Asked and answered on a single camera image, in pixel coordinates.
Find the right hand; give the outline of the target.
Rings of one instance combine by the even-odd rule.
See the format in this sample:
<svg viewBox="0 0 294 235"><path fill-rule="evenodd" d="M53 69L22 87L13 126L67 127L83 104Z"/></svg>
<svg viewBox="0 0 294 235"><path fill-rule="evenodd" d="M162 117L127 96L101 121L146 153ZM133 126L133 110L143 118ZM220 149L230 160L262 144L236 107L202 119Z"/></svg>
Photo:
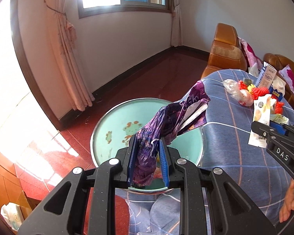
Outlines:
<svg viewBox="0 0 294 235"><path fill-rule="evenodd" d="M283 223L288 220L291 212L294 211L294 180L291 179L290 186L285 194L284 203L279 211L279 222Z"/></svg>

